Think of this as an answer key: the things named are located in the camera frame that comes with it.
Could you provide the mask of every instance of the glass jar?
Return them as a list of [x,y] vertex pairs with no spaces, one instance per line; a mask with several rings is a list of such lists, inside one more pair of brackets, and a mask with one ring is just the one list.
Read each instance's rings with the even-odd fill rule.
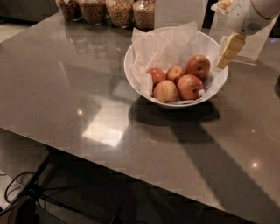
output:
[[79,0],[56,0],[56,4],[65,20],[78,21],[82,19]]
[[155,27],[155,0],[137,0],[133,3],[133,16],[137,29],[151,31]]
[[90,25],[101,25],[106,21],[106,0],[81,0],[80,10]]
[[108,18],[115,27],[126,28],[133,23],[134,0],[106,0]]

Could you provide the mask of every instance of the table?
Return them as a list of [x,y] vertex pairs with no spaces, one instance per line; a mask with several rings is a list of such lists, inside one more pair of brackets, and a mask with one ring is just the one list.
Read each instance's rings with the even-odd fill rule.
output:
[[0,45],[0,127],[257,223],[280,221],[279,39],[198,106],[148,103],[123,71],[131,30],[57,13]]

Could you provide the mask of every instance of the red apple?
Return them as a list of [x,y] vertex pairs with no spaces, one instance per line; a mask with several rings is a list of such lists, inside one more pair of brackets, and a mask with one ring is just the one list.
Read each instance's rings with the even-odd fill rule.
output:
[[166,73],[166,79],[176,84],[184,74],[186,74],[186,70],[182,66],[172,66]]
[[175,102],[178,98],[178,90],[171,80],[160,81],[153,89],[153,96],[161,102]]
[[151,75],[152,83],[154,86],[160,81],[166,80],[166,74],[160,68],[152,67],[146,73]]
[[203,89],[202,81],[193,74],[182,76],[177,83],[178,95],[182,100],[197,100],[200,90]]
[[193,55],[185,63],[185,73],[193,74],[199,77],[202,81],[209,75],[210,61],[202,54]]

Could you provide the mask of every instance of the nuts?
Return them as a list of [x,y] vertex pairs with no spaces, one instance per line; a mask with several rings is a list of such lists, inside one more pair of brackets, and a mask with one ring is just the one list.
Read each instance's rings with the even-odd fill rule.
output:
[[153,30],[155,24],[155,1],[138,0],[133,4],[133,15],[139,30]]
[[112,25],[126,28],[133,22],[134,0],[106,0],[108,17]]
[[77,21],[82,18],[81,9],[77,0],[56,0],[56,4],[65,20]]
[[90,25],[100,25],[106,20],[105,0],[83,0],[80,4],[80,10]]

